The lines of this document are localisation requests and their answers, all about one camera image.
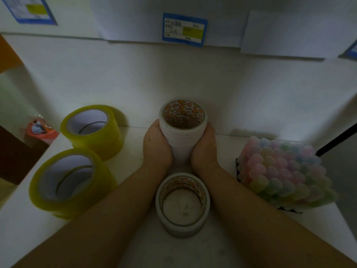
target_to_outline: white shelf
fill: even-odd
[[[142,139],[147,129],[121,127],[125,136],[122,151],[106,161],[119,182],[142,163]],[[247,138],[217,135],[218,160],[230,174],[236,175],[235,158]],[[41,211],[29,200],[29,183],[35,171],[55,154],[72,148],[60,134],[38,163],[29,172],[11,198],[0,210],[0,259],[2,267],[10,267],[38,244],[59,230],[66,221]],[[303,214],[285,212],[320,238],[357,261],[357,243],[335,204],[316,208]],[[211,209],[203,229],[194,237],[178,239],[161,226],[151,207],[136,232],[119,267],[242,267],[234,244]]]

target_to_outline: label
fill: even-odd
[[[163,40],[202,47],[207,23],[201,18],[164,13]]]
[[[56,24],[45,0],[2,0],[19,23]]]

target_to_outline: yellow packing tape roll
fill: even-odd
[[[45,162],[29,188],[32,203],[54,216],[73,219],[117,186],[108,167],[88,149],[69,149]]]
[[[61,123],[61,132],[75,148],[93,150],[106,161],[123,147],[114,113],[105,105],[91,105],[70,113]]]

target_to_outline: white double-sided tape roll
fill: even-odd
[[[177,237],[189,237],[203,227],[211,200],[205,184],[198,177],[176,173],[160,184],[155,206],[168,233]]]
[[[207,113],[189,100],[172,100],[159,112],[160,129],[171,146],[174,164],[190,162],[191,151],[201,139],[208,121]]]

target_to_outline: clear packing tape roll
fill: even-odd
[[[30,183],[32,203],[63,219],[73,219],[99,202],[117,182],[96,153],[69,149],[46,161]]]
[[[105,105],[86,106],[70,113],[61,123],[61,132],[73,147],[93,150],[103,161],[123,147],[114,113]]]
[[[206,129],[208,116],[204,109],[189,100],[172,100],[161,107],[159,120],[171,146],[174,164],[188,164],[192,149]]]

